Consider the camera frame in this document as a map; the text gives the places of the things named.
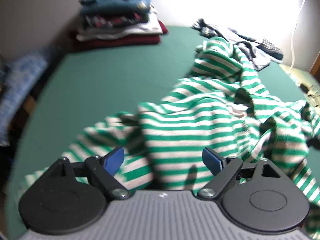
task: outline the green bed sheet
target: green bed sheet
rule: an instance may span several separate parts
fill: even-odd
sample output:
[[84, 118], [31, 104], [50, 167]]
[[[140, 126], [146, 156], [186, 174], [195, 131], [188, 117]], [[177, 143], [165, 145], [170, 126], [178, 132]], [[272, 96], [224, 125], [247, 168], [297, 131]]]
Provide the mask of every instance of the green bed sheet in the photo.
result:
[[[41, 94], [16, 155], [5, 208], [10, 240], [26, 230], [15, 199], [25, 175], [52, 164], [84, 127], [118, 111], [134, 113], [138, 102], [158, 103], [176, 80], [188, 73], [195, 46], [206, 38], [187, 27], [168, 30], [159, 45], [97, 49], [65, 56]], [[260, 71], [259, 77], [269, 92], [283, 101], [305, 99], [275, 63]], [[308, 160], [319, 181], [320, 157], [315, 149], [310, 150]]]

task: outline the cable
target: cable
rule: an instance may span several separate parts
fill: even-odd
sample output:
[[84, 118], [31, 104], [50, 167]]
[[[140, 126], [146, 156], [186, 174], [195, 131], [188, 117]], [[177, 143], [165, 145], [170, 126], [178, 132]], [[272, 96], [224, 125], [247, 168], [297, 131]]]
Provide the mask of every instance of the cable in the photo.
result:
[[294, 29], [293, 29], [293, 32], [292, 32], [292, 35], [291, 35], [291, 54], [292, 54], [292, 62], [291, 62], [291, 67], [289, 69], [289, 71], [291, 72], [293, 66], [294, 66], [294, 62], [295, 62], [295, 55], [294, 55], [294, 48], [293, 48], [293, 36], [294, 36], [294, 32], [296, 31], [296, 28], [297, 28], [297, 24], [298, 24], [298, 20], [299, 20], [299, 16], [300, 16], [300, 13], [302, 11], [302, 8], [303, 8], [303, 5], [304, 5], [304, 2], [306, 0], [303, 0], [302, 1], [302, 4], [301, 4], [301, 7], [300, 7], [300, 10], [299, 10], [299, 13], [298, 13], [298, 17], [297, 17], [297, 20], [296, 20], [296, 24], [294, 26]]

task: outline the wooden bed frame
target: wooden bed frame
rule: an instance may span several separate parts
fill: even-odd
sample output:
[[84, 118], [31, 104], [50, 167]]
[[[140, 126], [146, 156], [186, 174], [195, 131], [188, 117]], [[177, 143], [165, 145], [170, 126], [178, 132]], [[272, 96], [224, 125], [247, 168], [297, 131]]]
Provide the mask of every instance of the wooden bed frame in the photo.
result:
[[310, 69], [310, 74], [313, 75], [318, 82], [320, 81], [320, 52]]

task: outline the folded white shirt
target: folded white shirt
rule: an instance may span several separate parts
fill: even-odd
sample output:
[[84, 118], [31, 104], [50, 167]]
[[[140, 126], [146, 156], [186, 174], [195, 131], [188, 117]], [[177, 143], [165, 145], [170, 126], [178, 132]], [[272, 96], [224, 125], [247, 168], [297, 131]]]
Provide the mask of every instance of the folded white shirt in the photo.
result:
[[121, 29], [82, 28], [78, 29], [76, 38], [78, 41], [116, 40], [129, 34], [162, 34], [162, 29], [155, 12], [150, 11], [147, 23], [139, 23]]

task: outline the clothing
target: clothing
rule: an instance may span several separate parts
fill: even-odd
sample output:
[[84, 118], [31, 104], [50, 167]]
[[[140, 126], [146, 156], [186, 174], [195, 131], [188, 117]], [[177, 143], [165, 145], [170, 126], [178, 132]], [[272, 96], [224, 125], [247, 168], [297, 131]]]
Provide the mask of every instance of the clothing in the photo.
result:
[[147, 23], [149, 21], [148, 14], [131, 13], [126, 15], [94, 15], [85, 16], [86, 22], [89, 26], [95, 28], [120, 28], [128, 25], [134, 25], [138, 23]]
[[88, 27], [86, 29], [80, 28], [78, 31], [79, 34], [76, 37], [78, 41], [116, 40], [129, 34], [162, 34], [161, 27], [154, 12], [149, 13], [149, 21], [147, 23], [117, 29]]
[[80, 15], [148, 13], [151, 0], [80, 0]]
[[[162, 22], [159, 21], [163, 34], [168, 33], [167, 28]], [[93, 41], [84, 41], [79, 42], [75, 41], [73, 47], [76, 51], [83, 51], [89, 49], [98, 49], [98, 48], [110, 48], [110, 47], [119, 47], [119, 46], [129, 46], [129, 45], [147, 45], [147, 44], [158, 44], [160, 42], [159, 35], [137, 35], [130, 34], [126, 37], [120, 38], [118, 40], [111, 41], [102, 41], [102, 40], [93, 40]]]
[[252, 47], [247, 47], [248, 45], [243, 42], [237, 42], [238, 48], [245, 54], [249, 61], [252, 61]]
[[[194, 193], [212, 179], [202, 162], [204, 147], [247, 162], [267, 157], [314, 204], [306, 229], [320, 233], [320, 190], [306, 159], [306, 142], [319, 139], [319, 128], [313, 107], [270, 95], [240, 49], [213, 37], [189, 77], [179, 79], [159, 105], [140, 103], [136, 115], [120, 112], [85, 128], [63, 156], [79, 162], [123, 146], [125, 159], [115, 178], [128, 189], [157, 178], [163, 189]], [[23, 184], [29, 187], [42, 172], [26, 176]]]
[[198, 30], [200, 32], [201, 36], [204, 36], [206, 38], [210, 37], [222, 37], [226, 39], [227, 41], [236, 44], [243, 41], [250, 42], [251, 46], [254, 47], [254, 55], [252, 55], [252, 64], [253, 67], [259, 71], [265, 68], [269, 65], [270, 60], [281, 63], [281, 60], [277, 60], [276, 58], [272, 57], [271, 55], [268, 55], [261, 49], [257, 48], [259, 46], [259, 43], [254, 42], [255, 39], [246, 37], [246, 36], [239, 36], [238, 33], [230, 28], [225, 28], [223, 26], [217, 26], [215, 24], [207, 24], [204, 19], [200, 18], [198, 19], [193, 25], [192, 28], [195, 30]]
[[281, 49], [276, 47], [271, 41], [268, 41], [266, 38], [263, 38], [262, 42], [259, 42], [257, 48], [263, 50], [264, 52], [278, 60], [283, 59], [283, 52], [281, 51]]

